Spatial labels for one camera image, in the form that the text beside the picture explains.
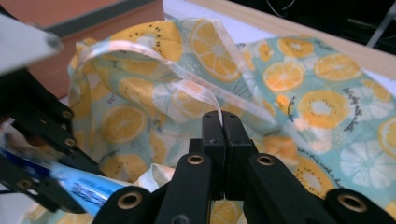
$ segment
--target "fabric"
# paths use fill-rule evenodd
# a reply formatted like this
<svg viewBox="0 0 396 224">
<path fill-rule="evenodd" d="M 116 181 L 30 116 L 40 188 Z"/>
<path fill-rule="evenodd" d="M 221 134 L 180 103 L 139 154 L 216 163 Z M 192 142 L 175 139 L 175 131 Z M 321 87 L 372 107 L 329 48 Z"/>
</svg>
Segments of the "fabric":
<svg viewBox="0 0 396 224">
<path fill-rule="evenodd" d="M 235 45 L 217 20 L 151 22 L 78 43 L 69 74 L 78 146 L 109 177 L 176 167 L 202 115 L 222 109 L 311 193 L 354 189 L 396 218 L 395 98 L 314 37 Z M 241 214 L 218 202 L 211 223 Z"/>
</svg>

